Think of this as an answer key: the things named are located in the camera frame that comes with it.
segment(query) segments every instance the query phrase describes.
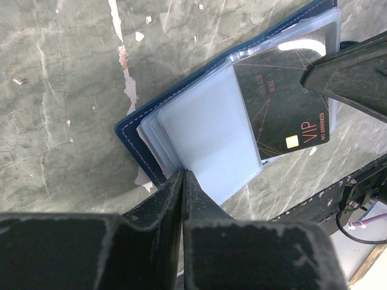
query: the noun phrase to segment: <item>gold line pattern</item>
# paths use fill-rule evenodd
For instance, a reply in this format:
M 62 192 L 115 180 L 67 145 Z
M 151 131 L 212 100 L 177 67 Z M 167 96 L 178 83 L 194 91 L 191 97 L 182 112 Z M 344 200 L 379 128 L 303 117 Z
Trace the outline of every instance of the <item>gold line pattern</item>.
M 268 146 L 268 145 L 266 145 L 266 144 L 264 144 L 264 143 L 262 143 L 262 142 L 257 141 L 257 143 L 258 143 L 259 145 L 263 145 L 263 146 L 268 147 L 268 148 L 271 149 L 274 153 L 277 153 L 277 154 L 283 154 L 283 153 L 281 153 L 280 151 L 278 151 L 277 149 L 274 149 L 274 148 L 272 148 L 272 147 L 270 147 L 270 146 Z
M 263 108 L 266 106 L 266 104 L 268 103 L 268 100 L 266 101 L 266 103 L 263 105 L 263 107 L 259 110 L 259 112 L 255 115 L 255 117 L 252 119 L 252 121 L 250 123 L 253 123 L 255 118 L 258 117 L 259 113 L 263 110 Z
M 306 66 L 304 65 L 304 63 L 302 62 L 302 59 L 301 59 L 300 54 L 298 53 L 298 50 L 296 50 L 296 54 L 297 54 L 297 56 L 298 56 L 300 62 L 302 63 L 302 66 L 304 67 L 304 69 L 307 70 L 307 67 L 306 67 Z
M 270 155 L 269 152 L 266 152 L 267 150 L 263 148 L 259 148 L 262 152 L 266 153 L 268 156 L 273 157 L 273 155 Z
M 304 57 L 304 59 L 307 60 L 307 62 L 308 62 L 311 66 L 314 66 L 314 65 L 308 60 L 308 58 L 302 54 L 301 51 L 298 51 L 298 52 Z
M 321 96 L 321 94 L 319 94 L 321 100 L 322 100 L 322 103 L 324 104 L 324 106 L 326 107 L 326 109 L 329 111 L 329 108 L 328 108 L 328 105 L 324 102 L 324 98 Z
M 261 136 L 262 128 L 264 127 L 265 118 L 266 118 L 266 113 L 267 113 L 267 109 L 268 109 L 269 104 L 270 104 L 270 98 L 268 98 L 268 100 L 267 100 L 266 111 L 265 111 L 264 119 L 263 119 L 263 121 L 262 121 L 261 128 L 260 128 L 260 130 L 259 130 L 258 138 L 256 139 L 257 141 L 259 140 L 259 137 Z

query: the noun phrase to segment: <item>peeling paint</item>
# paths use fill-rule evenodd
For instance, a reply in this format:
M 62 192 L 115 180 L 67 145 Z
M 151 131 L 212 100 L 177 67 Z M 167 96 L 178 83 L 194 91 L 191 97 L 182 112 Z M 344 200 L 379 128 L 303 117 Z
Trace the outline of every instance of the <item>peeling paint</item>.
M 330 220 L 331 218 L 332 218 L 332 216 L 327 217 L 327 218 L 324 219 L 323 221 L 319 222 L 319 225 L 322 224 L 322 223 L 324 223 L 324 222 L 326 222 L 326 221 L 328 221 L 328 220 Z
M 121 31 L 121 19 L 119 16 L 119 10 L 117 8 L 117 2 L 115 0 L 108 0 L 108 2 L 111 10 L 110 14 L 112 17 L 115 34 L 118 36 L 121 42 L 123 42 L 122 31 Z
M 145 35 L 139 31 L 135 32 L 135 39 L 137 42 L 140 42 L 144 39 Z
M 61 11 L 62 10 L 62 8 L 63 8 L 63 5 L 64 5 L 64 3 L 65 3 L 65 1 L 66 0 L 58 0 L 57 2 L 56 2 L 56 9 L 55 9 L 55 13 L 59 13 L 59 11 Z
M 138 167 L 137 177 L 134 180 L 134 184 L 143 186 L 148 192 L 151 192 L 151 188 L 153 187 L 152 181 L 140 166 Z
M 135 104 L 137 102 L 137 92 L 135 80 L 129 75 L 128 56 L 124 45 L 119 47 L 119 62 L 122 66 L 123 76 L 125 78 L 124 93 L 131 101 L 131 106 L 129 107 L 128 113 L 126 113 L 126 115 L 129 115 L 130 113 L 135 111 Z
M 23 84 L 23 81 L 22 80 L 18 80 L 17 78 L 13 78 L 12 79 L 12 82 L 14 82 L 15 84 L 17 84 L 17 85 L 19 85 L 19 86 L 21 86 L 22 84 Z
M 315 154 L 316 151 L 317 151 L 316 146 L 313 146 L 312 150 L 310 150 L 309 156 L 312 156 L 313 154 Z

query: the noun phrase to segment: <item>black cable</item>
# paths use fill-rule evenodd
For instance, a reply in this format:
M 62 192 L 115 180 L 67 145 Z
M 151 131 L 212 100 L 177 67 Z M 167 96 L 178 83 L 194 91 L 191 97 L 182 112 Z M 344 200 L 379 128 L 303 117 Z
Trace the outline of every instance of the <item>black cable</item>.
M 339 230 L 344 234 L 346 235 L 347 237 L 349 237 L 351 240 L 354 240 L 355 242 L 358 242 L 358 243 L 365 243 L 366 245 L 383 245 L 385 243 L 387 243 L 387 240 L 360 240 L 350 234 L 348 234 L 348 232 L 346 230 L 344 230 L 343 226 L 341 225 L 340 223 L 340 217 L 343 213 L 346 213 L 346 212 L 352 212 L 352 211 L 355 211 L 355 210 L 341 210 L 339 211 L 337 214 L 336 214 L 336 225 L 337 227 L 339 228 Z

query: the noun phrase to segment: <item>card holder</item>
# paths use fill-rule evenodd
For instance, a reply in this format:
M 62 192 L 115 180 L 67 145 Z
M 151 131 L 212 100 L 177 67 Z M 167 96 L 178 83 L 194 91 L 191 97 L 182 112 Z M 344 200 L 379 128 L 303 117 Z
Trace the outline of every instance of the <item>card holder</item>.
M 151 114 L 147 118 L 143 119 L 138 126 L 137 131 L 142 131 L 143 135 L 141 137 L 146 138 L 147 146 L 150 144 L 151 151 L 156 156 L 156 160 L 162 168 L 164 176 L 166 178 L 170 177 L 177 168 L 167 154 L 167 148 L 160 140 L 160 136 L 163 137 L 164 135 L 160 133 L 162 128 L 157 121 L 157 116 L 155 114 Z
M 161 126 L 158 121 L 157 114 L 152 119 L 151 123 L 151 131 L 156 137 L 157 141 L 160 143 L 160 146 L 163 148 L 163 151 L 167 155 L 167 158 L 171 162 L 171 172 L 174 173 L 178 169 L 184 169 L 182 162 L 180 161 L 173 145 L 171 144 L 170 139 L 165 133 L 164 128 Z
M 232 62 L 158 112 L 185 169 L 218 204 L 262 169 Z
M 221 53 L 218 57 L 213 59 L 207 65 L 203 66 L 198 71 L 195 71 L 189 77 L 182 80 L 153 101 L 144 105 L 142 108 L 133 112 L 131 115 L 120 121 L 115 127 L 117 136 L 122 140 L 124 145 L 132 153 L 132 156 L 138 161 L 138 163 L 141 165 L 146 174 L 150 177 L 152 182 L 157 187 L 161 187 L 165 182 L 166 177 L 163 173 L 162 168 L 158 165 L 156 157 L 151 152 L 152 150 L 155 150 L 149 148 L 145 144 L 145 141 L 142 140 L 142 138 L 140 137 L 139 132 L 141 132 L 141 128 L 138 129 L 138 127 L 140 126 L 141 121 L 145 117 L 147 117 L 153 111 L 157 110 L 164 104 L 174 99 L 174 97 L 179 96 L 187 88 L 190 88 L 194 83 L 197 83 L 207 77 L 209 74 L 211 74 L 212 71 L 216 70 L 222 63 L 224 63 L 225 60 L 229 59 L 231 55 L 234 55 L 240 51 L 245 51 L 254 48 L 255 46 L 257 46 L 257 44 L 263 42 L 264 40 L 271 39 L 273 36 L 288 28 L 289 31 L 292 31 L 294 29 L 293 26 L 302 19 L 317 16 L 327 11 L 328 9 L 335 7 L 336 5 L 336 0 L 312 1 L 310 4 L 298 10 L 286 20 L 282 21 L 281 23 L 278 23 L 273 28 L 265 31 L 264 33 L 256 36 L 254 39 Z
M 150 132 L 146 134 L 145 130 L 143 129 L 143 126 L 141 124 L 136 128 L 138 136 L 141 138 L 141 140 L 145 143 L 145 146 L 150 150 L 152 156 L 155 158 L 157 164 L 160 166 L 161 172 L 163 176 L 166 178 L 169 178 L 172 175 L 172 172 L 169 168 L 171 168 L 172 164 L 170 163 L 170 160 L 167 158 L 160 157 L 158 152 L 156 151 L 154 145 L 155 141 L 151 142 L 148 138 L 150 136 Z

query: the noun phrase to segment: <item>pink stitching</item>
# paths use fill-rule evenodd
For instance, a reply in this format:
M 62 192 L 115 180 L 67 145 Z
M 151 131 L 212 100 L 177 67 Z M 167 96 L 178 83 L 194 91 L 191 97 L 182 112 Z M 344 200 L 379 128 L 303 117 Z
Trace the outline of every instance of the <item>pink stitching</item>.
M 291 22 L 289 22 L 287 25 L 285 25 L 284 27 L 280 28 L 279 30 L 273 32 L 271 35 L 268 35 L 266 36 L 265 38 L 261 39 L 261 40 L 258 40 L 256 41 L 255 43 L 252 43 L 250 44 L 249 46 L 245 47 L 245 48 L 241 48 L 240 50 L 237 51 L 240 52 L 241 50 L 246 50 L 247 48 L 250 48 L 254 45 L 256 45 L 258 42 L 261 42 L 261 41 L 264 41 L 265 39 L 273 36 L 274 34 L 276 34 L 277 32 L 279 31 L 282 31 L 284 29 L 286 29 L 288 26 L 290 26 L 291 24 L 293 24 L 294 22 L 296 22 L 298 19 L 300 19 L 301 17 L 303 17 L 305 14 L 309 13 L 310 11 L 312 11 L 313 9 L 315 9 L 317 6 L 323 4 L 324 2 L 327 2 L 328 0 L 323 0 L 321 1 L 320 3 L 316 4 L 316 6 L 310 8 L 308 11 L 304 12 L 303 14 L 301 14 L 300 16 L 298 16 L 296 19 L 292 20 Z M 223 62 L 224 59 L 220 60 L 219 62 L 217 62 L 216 64 L 214 64 L 213 66 L 211 66 L 211 68 L 209 68 L 207 71 L 204 72 L 207 73 L 208 71 L 210 71 L 211 69 L 213 69 L 214 67 L 216 67 L 219 63 Z M 164 101 L 162 101 L 160 104 L 154 106 L 152 109 L 144 112 L 141 116 L 143 115 L 146 115 L 148 112 L 151 112 L 153 111 L 154 109 L 156 109 L 157 107 L 161 106 L 163 103 L 165 103 L 166 101 L 168 101 L 170 98 L 172 98 L 173 96 L 175 96 L 176 94 L 178 94 L 179 92 L 181 92 L 182 90 L 186 89 L 187 87 L 189 86 L 189 84 L 185 87 L 183 87 L 182 89 L 178 90 L 176 93 L 174 93 L 173 95 L 170 95 L 167 99 L 165 99 Z M 157 180 L 157 182 L 159 184 L 161 184 L 161 182 L 158 180 L 156 174 L 152 171 L 152 169 L 150 168 L 150 166 L 148 165 L 148 163 L 144 160 L 144 158 L 141 156 L 140 152 L 138 152 L 138 150 L 134 147 L 133 143 L 130 142 L 128 136 L 126 136 L 125 134 L 125 129 L 130 125 L 132 124 L 133 122 L 137 121 L 141 116 L 137 117 L 136 119 L 134 119 L 133 121 L 129 122 L 129 124 L 125 125 L 123 128 L 122 128 L 122 134 L 125 136 L 126 140 L 129 142 L 129 144 L 133 147 L 133 149 L 136 151 L 137 155 L 141 158 L 141 160 L 145 163 L 146 167 L 149 169 L 149 171 L 153 174 L 153 176 L 155 177 L 155 179 Z
M 122 128 L 122 134 L 125 136 L 125 138 L 127 139 L 127 141 L 129 142 L 129 144 L 133 147 L 133 149 L 137 152 L 137 154 L 139 155 L 139 157 L 141 158 L 141 160 L 145 163 L 146 167 L 152 172 L 153 176 L 156 178 L 157 182 L 161 184 L 161 182 L 158 180 L 156 174 L 152 171 L 152 169 L 150 168 L 150 166 L 148 165 L 148 163 L 144 160 L 144 158 L 141 156 L 140 152 L 134 147 L 133 143 L 129 140 L 128 136 L 126 136 L 126 134 L 124 133 L 124 130 L 126 127 L 128 127 L 129 124 L 125 125 L 124 128 Z

